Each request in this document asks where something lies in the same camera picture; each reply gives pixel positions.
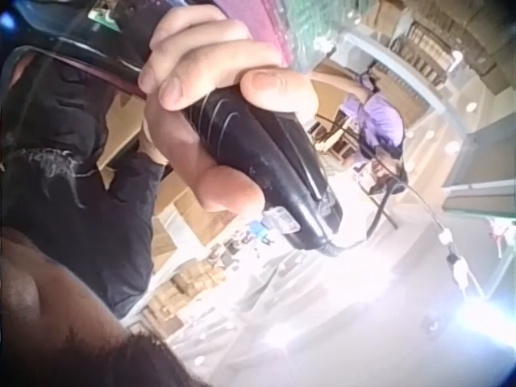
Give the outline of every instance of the stacked boxes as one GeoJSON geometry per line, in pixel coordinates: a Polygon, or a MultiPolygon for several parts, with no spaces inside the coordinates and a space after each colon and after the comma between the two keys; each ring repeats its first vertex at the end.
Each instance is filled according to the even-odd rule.
{"type": "Polygon", "coordinates": [[[214,267],[207,260],[190,261],[172,277],[172,282],[184,295],[195,298],[226,280],[223,268],[214,267]]]}
{"type": "Polygon", "coordinates": [[[167,281],[156,290],[148,307],[142,312],[144,321],[161,338],[167,339],[182,328],[183,322],[177,317],[177,312],[190,301],[191,298],[181,293],[172,282],[167,281]]]}

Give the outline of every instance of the hair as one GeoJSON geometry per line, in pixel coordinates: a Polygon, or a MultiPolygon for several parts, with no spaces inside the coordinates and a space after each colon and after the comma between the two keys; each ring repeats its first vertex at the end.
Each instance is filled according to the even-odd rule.
{"type": "Polygon", "coordinates": [[[71,334],[55,355],[38,363],[38,369],[5,359],[2,367],[2,385],[9,387],[210,387],[192,377],[154,335],[131,335],[116,347],[92,351],[71,334]]]}

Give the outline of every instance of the skin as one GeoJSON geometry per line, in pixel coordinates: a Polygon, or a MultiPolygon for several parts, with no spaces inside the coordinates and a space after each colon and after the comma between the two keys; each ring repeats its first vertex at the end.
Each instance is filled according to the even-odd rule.
{"type": "MultiPolygon", "coordinates": [[[[264,205],[258,186],[217,165],[178,111],[234,84],[249,102],[269,110],[313,115],[317,96],[307,77],[277,67],[280,55],[272,47],[250,40],[241,23],[224,21],[217,8],[191,6],[171,10],[157,27],[140,85],[148,93],[146,132],[158,152],[150,141],[143,141],[140,151],[156,161],[164,162],[164,156],[206,208],[252,214],[264,205]],[[148,74],[151,87],[143,79],[148,74]],[[170,86],[174,78],[179,89],[170,86]]],[[[127,337],[85,284],[8,229],[2,229],[2,304],[5,356],[15,361],[38,364],[33,360],[56,351],[70,329],[91,348],[127,337]]]]}

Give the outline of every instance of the ceiling light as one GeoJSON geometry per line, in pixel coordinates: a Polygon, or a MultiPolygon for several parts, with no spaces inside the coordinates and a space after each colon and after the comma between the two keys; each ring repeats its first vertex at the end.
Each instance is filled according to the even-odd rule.
{"type": "Polygon", "coordinates": [[[199,357],[195,358],[193,363],[195,364],[196,367],[199,367],[204,364],[204,360],[206,360],[206,358],[204,356],[199,356],[199,357]]]}
{"type": "Polygon", "coordinates": [[[458,141],[451,141],[444,148],[444,151],[448,155],[456,155],[457,153],[459,153],[459,150],[460,150],[460,143],[458,141]]]}
{"type": "Polygon", "coordinates": [[[410,173],[410,172],[414,171],[415,166],[416,166],[416,164],[413,161],[409,161],[408,163],[405,164],[405,170],[408,173],[410,173]]]}
{"type": "Polygon", "coordinates": [[[451,55],[453,56],[453,63],[451,63],[450,67],[447,70],[449,73],[455,70],[456,67],[460,64],[460,62],[462,62],[462,60],[464,59],[464,54],[460,51],[455,50],[451,53],[451,55]]]}
{"type": "Polygon", "coordinates": [[[478,106],[478,105],[476,104],[476,102],[470,102],[470,103],[466,106],[466,111],[467,111],[468,113],[472,113],[473,111],[475,111],[475,110],[476,110],[476,107],[477,107],[477,106],[478,106]]]}
{"type": "Polygon", "coordinates": [[[296,332],[286,324],[272,327],[265,335],[265,342],[271,347],[284,348],[296,336],[296,332]]]}

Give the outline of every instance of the white light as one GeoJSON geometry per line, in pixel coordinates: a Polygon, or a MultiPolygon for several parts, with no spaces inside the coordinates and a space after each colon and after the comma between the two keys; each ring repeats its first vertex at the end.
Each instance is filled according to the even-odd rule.
{"type": "Polygon", "coordinates": [[[456,155],[460,150],[460,143],[458,141],[451,141],[446,145],[444,151],[448,155],[456,155]]]}
{"type": "Polygon", "coordinates": [[[452,244],[453,242],[453,235],[449,228],[445,228],[443,232],[439,234],[439,241],[444,245],[447,246],[448,244],[452,244]]]}
{"type": "Polygon", "coordinates": [[[201,365],[204,364],[204,361],[206,360],[206,358],[204,356],[199,356],[199,357],[196,357],[195,360],[193,361],[193,363],[195,364],[196,367],[199,367],[201,365]]]}
{"type": "Polygon", "coordinates": [[[322,282],[331,303],[336,306],[374,302],[391,282],[389,268],[381,263],[381,259],[364,257],[342,264],[328,262],[322,271],[322,282]]]}
{"type": "Polygon", "coordinates": [[[412,160],[405,164],[405,170],[408,173],[414,171],[414,168],[416,168],[416,164],[412,160]]]}
{"type": "Polygon", "coordinates": [[[470,298],[457,317],[470,331],[486,335],[500,344],[516,347],[516,322],[488,302],[470,298]]]}
{"type": "Polygon", "coordinates": [[[469,267],[464,258],[460,258],[453,264],[453,278],[460,290],[466,290],[469,286],[469,267]]]}
{"type": "Polygon", "coordinates": [[[450,67],[448,68],[448,72],[451,73],[453,70],[456,69],[456,67],[462,62],[464,59],[464,54],[460,51],[454,51],[451,53],[453,55],[453,63],[451,63],[450,67]]]}
{"type": "Polygon", "coordinates": [[[477,106],[478,106],[478,104],[476,102],[470,102],[468,105],[466,105],[466,111],[468,113],[472,113],[473,111],[476,110],[477,106]]]}
{"type": "Polygon", "coordinates": [[[267,332],[264,341],[271,347],[285,348],[296,335],[296,332],[288,325],[278,324],[267,332]]]}

